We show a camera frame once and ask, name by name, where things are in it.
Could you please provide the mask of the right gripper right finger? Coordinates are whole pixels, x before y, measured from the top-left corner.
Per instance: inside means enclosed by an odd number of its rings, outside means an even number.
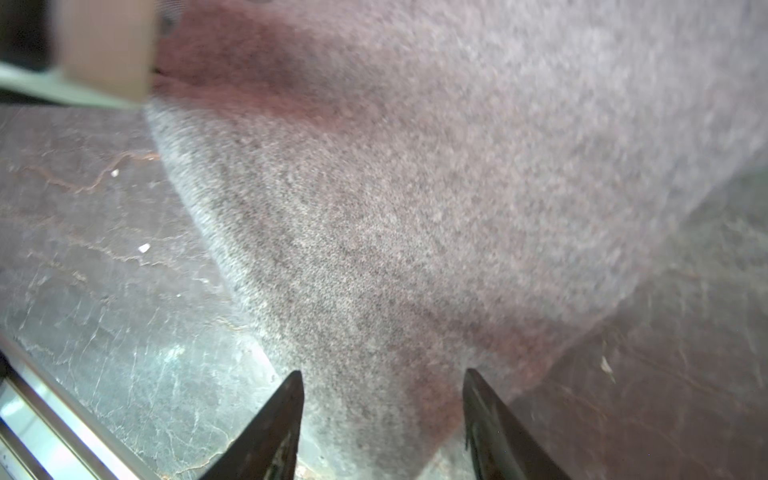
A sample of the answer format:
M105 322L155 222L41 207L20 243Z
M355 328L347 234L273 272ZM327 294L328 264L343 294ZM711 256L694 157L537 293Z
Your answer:
M569 480L475 369L462 387L465 447L477 480Z

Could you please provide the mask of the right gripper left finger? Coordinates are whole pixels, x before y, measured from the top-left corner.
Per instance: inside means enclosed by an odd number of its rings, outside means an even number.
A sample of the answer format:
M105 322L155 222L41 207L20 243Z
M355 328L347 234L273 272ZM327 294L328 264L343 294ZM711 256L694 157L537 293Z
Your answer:
M305 393L291 372L201 480L293 480Z

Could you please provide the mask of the grey knitted scarf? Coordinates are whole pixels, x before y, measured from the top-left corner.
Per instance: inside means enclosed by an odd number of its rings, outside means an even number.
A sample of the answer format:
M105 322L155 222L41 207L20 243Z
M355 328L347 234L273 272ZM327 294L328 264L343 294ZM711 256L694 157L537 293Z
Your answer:
M767 147L763 1L164 1L145 115L308 428L414 479Z

